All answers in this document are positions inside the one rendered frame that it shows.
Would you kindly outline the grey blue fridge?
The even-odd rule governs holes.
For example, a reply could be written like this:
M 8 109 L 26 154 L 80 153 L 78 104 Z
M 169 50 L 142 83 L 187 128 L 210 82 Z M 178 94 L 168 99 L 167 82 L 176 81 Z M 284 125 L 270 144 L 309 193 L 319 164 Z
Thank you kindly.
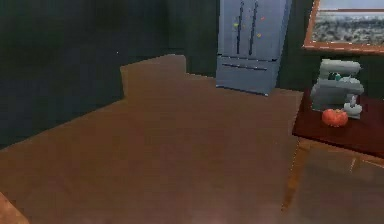
M 255 0 L 244 0 L 240 54 L 236 54 L 240 1 L 220 0 L 216 85 L 267 96 L 276 86 L 292 0 L 258 0 L 251 56 L 248 50 Z M 223 63 L 268 70 L 224 67 Z

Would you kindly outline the red tomato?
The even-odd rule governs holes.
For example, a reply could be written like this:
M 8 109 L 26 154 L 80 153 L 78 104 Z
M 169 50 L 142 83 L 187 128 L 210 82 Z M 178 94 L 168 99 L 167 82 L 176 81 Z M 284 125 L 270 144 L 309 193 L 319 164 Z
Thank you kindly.
M 340 109 L 327 109 L 322 113 L 322 121 L 331 127 L 343 127 L 348 122 L 348 115 Z

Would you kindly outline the grey coffee machine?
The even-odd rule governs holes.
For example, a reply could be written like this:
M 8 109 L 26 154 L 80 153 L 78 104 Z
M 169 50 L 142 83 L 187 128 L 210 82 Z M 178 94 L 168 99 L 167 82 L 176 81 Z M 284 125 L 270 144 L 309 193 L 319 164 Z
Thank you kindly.
M 364 93 L 364 86 L 357 79 L 360 70 L 361 65 L 355 61 L 323 59 L 310 93 L 312 109 L 340 109 L 349 118 L 359 119 L 362 106 L 357 100 Z

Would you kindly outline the dark red wooden counter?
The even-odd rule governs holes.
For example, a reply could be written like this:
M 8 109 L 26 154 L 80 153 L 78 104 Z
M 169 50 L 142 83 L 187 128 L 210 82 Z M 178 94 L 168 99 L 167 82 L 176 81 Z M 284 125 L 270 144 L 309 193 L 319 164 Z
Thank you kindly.
M 279 224 L 384 224 L 384 103 L 369 117 L 330 128 L 301 92 L 280 92 L 286 122 L 278 147 L 285 194 Z

